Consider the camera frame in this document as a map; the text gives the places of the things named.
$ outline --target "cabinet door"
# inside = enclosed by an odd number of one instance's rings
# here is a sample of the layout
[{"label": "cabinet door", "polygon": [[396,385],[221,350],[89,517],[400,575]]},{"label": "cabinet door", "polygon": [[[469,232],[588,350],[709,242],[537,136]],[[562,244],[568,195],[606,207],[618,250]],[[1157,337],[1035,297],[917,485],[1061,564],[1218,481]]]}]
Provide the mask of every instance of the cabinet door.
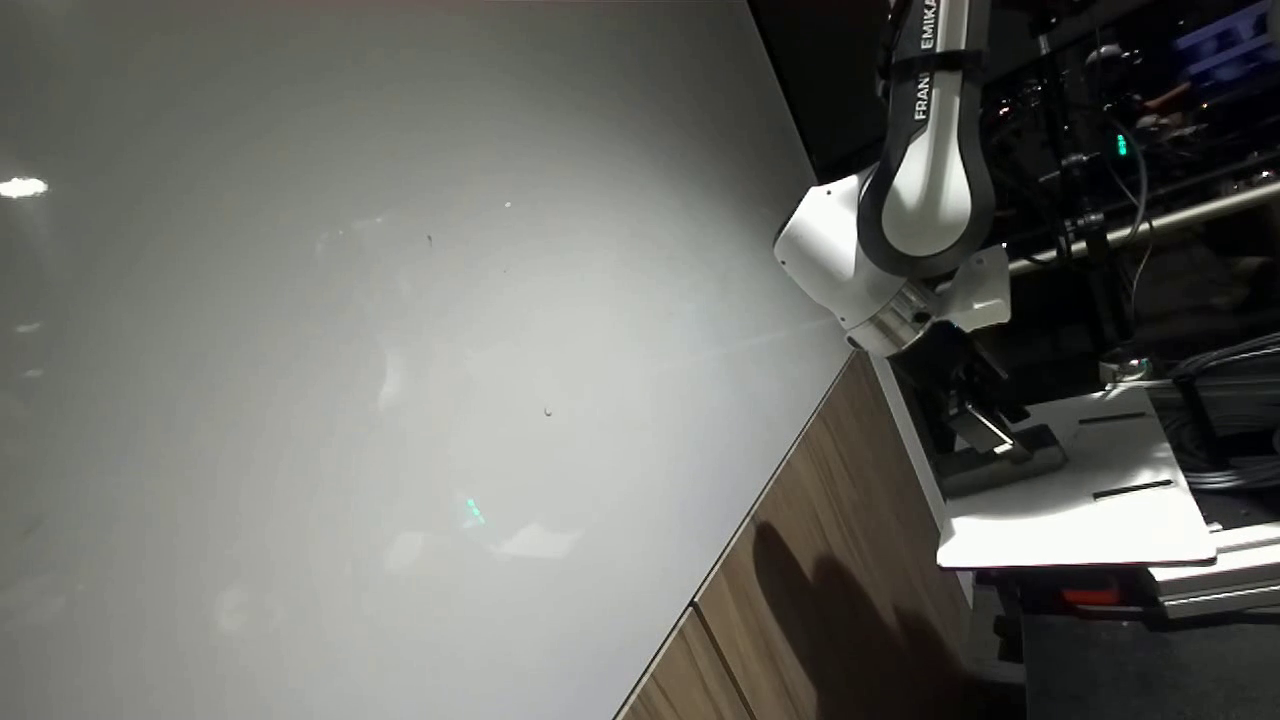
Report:
[{"label": "cabinet door", "polygon": [[754,716],[959,715],[968,605],[937,542],[856,354],[696,600]]},{"label": "cabinet door", "polygon": [[692,610],[620,720],[751,720]]}]

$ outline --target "wooden cabinet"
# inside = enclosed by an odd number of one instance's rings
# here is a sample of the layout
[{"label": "wooden cabinet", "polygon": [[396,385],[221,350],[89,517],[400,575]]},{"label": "wooden cabinet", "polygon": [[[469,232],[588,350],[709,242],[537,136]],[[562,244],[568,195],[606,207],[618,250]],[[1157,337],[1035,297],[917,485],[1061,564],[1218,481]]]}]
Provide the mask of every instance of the wooden cabinet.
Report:
[{"label": "wooden cabinet", "polygon": [[680,714],[680,698],[726,679],[756,720],[959,716],[969,609],[934,564],[937,541],[876,373],[855,354],[672,643],[705,639],[714,655],[692,664],[691,650],[668,650],[636,703],[669,698],[668,714],[628,720],[736,717]]}]

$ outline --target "franka emika robot arm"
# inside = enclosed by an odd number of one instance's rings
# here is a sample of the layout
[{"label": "franka emika robot arm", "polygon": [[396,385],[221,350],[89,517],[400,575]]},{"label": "franka emika robot arm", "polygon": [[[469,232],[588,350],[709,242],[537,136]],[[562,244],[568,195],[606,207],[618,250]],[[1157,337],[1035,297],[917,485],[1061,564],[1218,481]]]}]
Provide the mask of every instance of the franka emika robot arm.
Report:
[{"label": "franka emika robot arm", "polygon": [[[933,393],[977,454],[1021,462],[1050,441],[1010,430],[1027,411],[968,336],[1010,318],[1009,258],[1000,246],[978,251],[995,213],[978,137],[988,22],[989,0],[895,3],[879,73],[881,160],[810,188],[774,255],[835,313],[850,345]],[[920,283],[950,270],[941,295]]]}]

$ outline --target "metal pole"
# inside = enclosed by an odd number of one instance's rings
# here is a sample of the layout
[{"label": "metal pole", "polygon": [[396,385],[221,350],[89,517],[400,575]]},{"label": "metal pole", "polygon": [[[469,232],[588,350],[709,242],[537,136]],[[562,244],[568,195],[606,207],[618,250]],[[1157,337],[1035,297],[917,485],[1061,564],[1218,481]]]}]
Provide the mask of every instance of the metal pole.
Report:
[{"label": "metal pole", "polygon": [[[1169,213],[1167,215],[1151,218],[1149,222],[1142,223],[1138,232],[1133,236],[1133,241],[1137,242],[1149,234],[1164,234],[1188,225],[1194,225],[1196,223],[1203,223],[1204,220],[1212,220],[1213,218],[1239,213],[1247,208],[1263,205],[1272,200],[1280,200],[1280,182],[1254,187],[1252,190],[1244,190],[1225,197],[1216,197],[1207,202],[1201,202],[1199,205],[1190,205],[1188,208],[1183,208],[1181,210]],[[1133,227],[1130,225],[1116,228],[1107,233],[1107,242],[1111,247],[1123,247],[1130,242],[1130,231],[1133,231]],[[1084,241],[1071,243],[1073,258],[1080,258],[1087,252],[1088,249],[1084,246]],[[1044,252],[1037,252],[1034,255],[1037,260],[1044,263],[1052,260],[1053,256],[1055,254],[1052,250],[1046,250]],[[1023,273],[1038,270],[1039,268],[1039,265],[1028,260],[1012,260],[1009,263],[1009,273],[1012,275],[1020,275]]]}]

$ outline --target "wood grain panel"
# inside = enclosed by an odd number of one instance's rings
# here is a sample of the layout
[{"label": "wood grain panel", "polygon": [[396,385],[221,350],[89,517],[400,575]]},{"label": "wood grain panel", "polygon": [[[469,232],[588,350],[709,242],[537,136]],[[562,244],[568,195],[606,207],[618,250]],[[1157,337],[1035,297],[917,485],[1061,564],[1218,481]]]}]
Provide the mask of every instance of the wood grain panel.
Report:
[{"label": "wood grain panel", "polygon": [[855,354],[696,600],[755,717],[959,716],[969,610]]},{"label": "wood grain panel", "polygon": [[707,628],[685,611],[675,637],[620,720],[751,720]]}]

